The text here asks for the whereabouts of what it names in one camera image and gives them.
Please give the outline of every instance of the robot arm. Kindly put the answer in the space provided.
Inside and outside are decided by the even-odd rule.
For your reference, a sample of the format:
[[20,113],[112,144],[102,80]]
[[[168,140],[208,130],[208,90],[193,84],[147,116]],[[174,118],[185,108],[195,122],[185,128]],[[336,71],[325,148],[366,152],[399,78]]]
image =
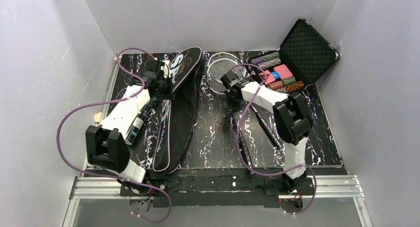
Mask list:
[[[249,102],[260,87],[258,82],[238,79],[233,71],[225,74],[221,81],[228,89],[228,101],[234,103]],[[303,97],[298,93],[288,95],[261,87],[253,103],[274,114],[277,132],[285,141],[284,169],[305,164],[305,148],[313,121]],[[294,169],[283,175],[283,185],[292,191],[305,181],[306,176],[305,167]]]
[[[90,164],[128,180],[139,183],[147,181],[148,172],[130,160],[128,145],[132,145],[156,97],[170,93],[169,63],[158,60],[148,62],[142,74],[144,90],[136,97],[118,103],[98,126],[88,127],[86,148]],[[134,81],[127,87],[123,98],[130,97],[140,89],[141,86]]]

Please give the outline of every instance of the white wall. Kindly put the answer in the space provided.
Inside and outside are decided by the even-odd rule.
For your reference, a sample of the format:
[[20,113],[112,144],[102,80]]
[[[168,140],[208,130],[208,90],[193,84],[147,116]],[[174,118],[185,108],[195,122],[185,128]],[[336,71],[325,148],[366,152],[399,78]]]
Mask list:
[[[56,129],[71,109],[102,100],[113,58],[85,0],[0,0],[0,226],[61,226],[77,173],[58,155]],[[97,110],[63,129],[79,167]]]
[[344,165],[374,226],[418,226],[420,0],[338,0],[322,34],[340,44],[318,82]]
[[114,53],[277,49],[303,16],[321,29],[336,0],[86,0]]

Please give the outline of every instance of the metal frame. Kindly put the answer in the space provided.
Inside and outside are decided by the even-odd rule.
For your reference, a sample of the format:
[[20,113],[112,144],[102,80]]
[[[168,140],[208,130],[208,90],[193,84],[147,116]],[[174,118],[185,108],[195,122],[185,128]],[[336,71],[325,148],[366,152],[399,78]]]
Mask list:
[[357,214],[359,215],[360,223],[362,224],[362,227],[372,227],[372,222],[370,221],[368,209],[365,205],[365,199],[362,197],[353,198]]
[[[111,76],[110,76],[109,81],[108,81],[108,85],[106,86],[105,95],[104,95],[102,101],[111,100],[112,91],[114,90],[115,81],[116,81],[116,77],[117,77],[117,74],[118,74],[118,69],[119,69],[118,64],[115,63],[115,65],[112,69],[112,72],[111,72]],[[106,105],[102,105],[99,110],[100,110],[100,112],[102,112],[102,114],[106,114],[108,112],[108,109],[109,109],[109,104],[106,104]],[[85,160],[83,162],[83,170],[87,170],[87,169],[91,169],[91,168],[93,168],[93,166],[88,163],[88,158],[85,155]],[[77,183],[77,178],[73,183],[73,189],[74,189],[74,185],[76,185],[76,183]],[[63,221],[63,224],[62,224],[63,227],[72,227],[73,226],[74,220],[76,218],[77,209],[79,208],[79,201],[80,201],[80,199],[72,198],[70,196],[70,200],[69,200],[69,203],[68,203],[68,206],[67,206],[67,211],[66,211],[66,214],[64,216],[64,221]]]
[[[106,88],[104,101],[109,101],[118,74],[118,65],[115,64]],[[100,112],[106,114],[109,105],[101,106]],[[84,163],[84,169],[95,169],[94,166]],[[353,198],[362,227],[372,227],[368,210],[364,201],[364,194],[356,175],[317,175],[316,198]],[[121,184],[116,179],[106,177],[76,177],[69,198],[67,212],[64,217],[63,227],[72,227],[76,218],[79,202],[81,199],[128,199],[142,200],[144,196],[125,197],[120,196]],[[294,195],[279,195],[279,199],[291,199]]]

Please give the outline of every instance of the black marble surface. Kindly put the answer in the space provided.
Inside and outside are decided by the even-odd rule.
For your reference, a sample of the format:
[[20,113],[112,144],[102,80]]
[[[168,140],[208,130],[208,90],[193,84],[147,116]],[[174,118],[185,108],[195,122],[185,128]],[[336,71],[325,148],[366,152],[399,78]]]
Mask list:
[[[207,60],[214,53],[203,53]],[[246,61],[265,52],[230,52],[240,60]],[[153,54],[158,59],[172,60],[176,54]],[[121,64],[134,73],[138,73],[147,63],[147,55],[123,55]],[[112,99],[121,98],[129,81],[132,78],[118,72]],[[315,85],[307,86],[302,92],[314,119],[313,131],[310,132],[306,148],[306,163],[314,166],[340,166],[341,158],[332,137],[322,102]],[[160,121],[160,107],[156,106],[145,122],[141,133],[131,149],[131,159],[145,168],[150,168],[153,162],[154,148],[158,136],[158,123]],[[274,118],[268,111],[257,107],[260,114],[275,128]],[[234,120],[241,112],[233,113],[227,108],[226,100],[210,92],[203,77],[200,85],[200,104],[194,127],[194,133],[188,151],[183,157],[182,169],[224,169],[241,168],[238,155],[234,147],[235,126]],[[279,168],[283,166],[284,150],[275,148],[260,128],[254,113],[249,111],[242,132],[251,153],[252,162],[258,168]]]

